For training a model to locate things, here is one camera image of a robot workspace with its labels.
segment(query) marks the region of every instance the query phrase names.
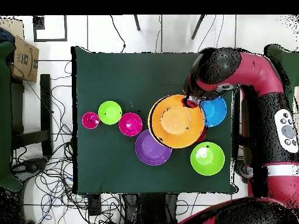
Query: white tile floor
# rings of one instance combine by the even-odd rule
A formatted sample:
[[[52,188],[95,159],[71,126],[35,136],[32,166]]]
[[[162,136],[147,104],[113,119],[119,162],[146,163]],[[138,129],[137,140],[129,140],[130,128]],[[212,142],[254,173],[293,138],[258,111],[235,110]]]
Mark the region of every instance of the white tile floor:
[[[157,41],[157,34],[160,30],[159,15],[139,15],[139,23],[141,31],[137,31],[133,15],[113,16],[114,23],[126,42],[125,53],[140,53],[146,52],[161,52],[161,33]],[[162,50],[165,53],[196,53],[200,43],[209,30],[214,21],[214,15],[208,15],[204,18],[200,29],[194,40],[191,40],[191,35],[196,26],[200,15],[163,15],[163,46]],[[72,97],[71,97],[71,78],[56,78],[68,76],[64,68],[71,60],[71,46],[80,46],[89,51],[119,53],[123,48],[123,42],[116,33],[110,16],[67,16],[67,41],[48,41],[34,42],[33,39],[33,17],[32,16],[15,16],[15,18],[23,20],[25,39],[28,43],[36,46],[40,50],[39,54],[39,71],[40,74],[50,74],[51,87],[54,88],[53,95],[65,106],[65,114],[62,121],[72,130]],[[217,15],[215,22],[210,29],[209,34],[202,42],[201,49],[205,47],[234,47],[235,41],[235,15]],[[64,38],[63,32],[63,16],[45,16],[45,30],[37,31],[38,39],[61,39]],[[286,18],[278,15],[238,15],[237,18],[237,47],[245,48],[252,52],[263,53],[265,45],[270,43],[279,43],[289,50],[297,48],[296,34],[287,27]],[[71,72],[71,63],[67,64],[66,72]],[[24,82],[24,110],[23,124],[25,132],[40,130],[40,102],[33,94],[32,89]],[[30,83],[32,88],[39,95],[39,83]],[[54,100],[60,109],[62,105]],[[53,104],[54,118],[59,120],[60,112],[56,105]],[[56,123],[53,121],[53,140],[56,139],[56,134],[59,130]],[[69,135],[64,135],[64,142],[70,140]],[[54,142],[54,149],[63,143],[62,137],[58,136]],[[30,159],[42,157],[41,145],[29,145],[28,152],[22,158]],[[17,154],[23,152],[23,148],[17,150]],[[62,150],[59,150],[54,158],[63,157]],[[68,172],[72,174],[72,167],[68,166]],[[47,177],[47,182],[55,181],[54,178]],[[209,205],[221,203],[231,198],[240,198],[247,196],[246,184],[241,181],[241,178],[234,175],[234,183],[238,186],[239,191],[234,195],[227,194],[199,194],[195,202],[196,193],[181,193],[179,195],[177,207],[177,219],[183,220],[193,213],[207,208]],[[43,217],[41,210],[41,201],[43,200],[44,211],[47,211],[49,205],[48,196],[44,197],[45,192],[49,192],[47,187],[42,183],[42,178],[37,177],[31,179],[25,191],[25,215],[26,219],[33,219],[36,223]],[[109,198],[109,194],[103,194],[102,198]],[[109,199],[105,202],[110,205],[111,201],[117,203],[115,199]],[[66,210],[65,206],[61,205],[60,200],[49,211],[49,215],[42,224],[58,224],[59,219],[63,216]],[[119,220],[119,213],[113,212],[113,219]],[[80,216],[77,209],[69,209],[65,213],[65,218],[61,218],[59,224],[87,224]]]

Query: orange bowl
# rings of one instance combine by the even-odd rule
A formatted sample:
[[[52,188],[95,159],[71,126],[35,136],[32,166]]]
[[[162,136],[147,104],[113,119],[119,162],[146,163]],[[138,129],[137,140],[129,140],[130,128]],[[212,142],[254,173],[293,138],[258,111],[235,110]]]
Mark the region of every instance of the orange bowl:
[[[172,94],[158,100],[148,115],[151,135],[169,148],[190,146],[204,129],[204,115],[200,107],[188,108],[182,104],[184,95]]]

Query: green tablecloth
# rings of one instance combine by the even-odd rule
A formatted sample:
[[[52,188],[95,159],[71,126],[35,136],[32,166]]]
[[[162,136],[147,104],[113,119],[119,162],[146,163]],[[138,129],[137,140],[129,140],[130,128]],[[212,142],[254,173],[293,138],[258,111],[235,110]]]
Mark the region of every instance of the green tablecloth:
[[[147,129],[148,113],[157,100],[183,94],[197,54],[94,54],[79,47],[75,53],[78,193],[235,192],[230,184],[231,93],[224,97],[225,120],[210,128],[205,138],[220,145],[225,153],[225,165],[214,176],[201,176],[192,169],[190,154],[196,144],[174,149],[166,163],[153,167],[135,154],[137,136],[123,135],[118,124],[100,123],[95,129],[86,129],[81,123],[86,112],[97,113],[101,103],[114,100],[123,114],[137,113],[143,121],[142,130]]]

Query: magenta bowl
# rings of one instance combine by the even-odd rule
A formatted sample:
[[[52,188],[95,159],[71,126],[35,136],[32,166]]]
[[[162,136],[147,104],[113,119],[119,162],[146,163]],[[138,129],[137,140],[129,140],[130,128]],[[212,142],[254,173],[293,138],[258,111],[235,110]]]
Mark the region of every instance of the magenta bowl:
[[[82,117],[82,124],[87,129],[94,129],[100,123],[100,118],[96,113],[88,112]]]
[[[119,130],[128,137],[136,136],[142,130],[142,120],[135,113],[126,113],[119,120]]]

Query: green bowl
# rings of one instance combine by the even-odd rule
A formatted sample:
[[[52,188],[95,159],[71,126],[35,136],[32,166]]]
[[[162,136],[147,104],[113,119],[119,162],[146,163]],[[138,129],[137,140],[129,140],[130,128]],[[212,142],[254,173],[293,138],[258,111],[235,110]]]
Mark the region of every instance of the green bowl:
[[[104,124],[116,124],[122,115],[121,107],[114,101],[106,101],[100,105],[98,115]]]
[[[202,142],[192,150],[191,165],[201,175],[210,176],[218,173],[224,165],[222,149],[212,142]]]

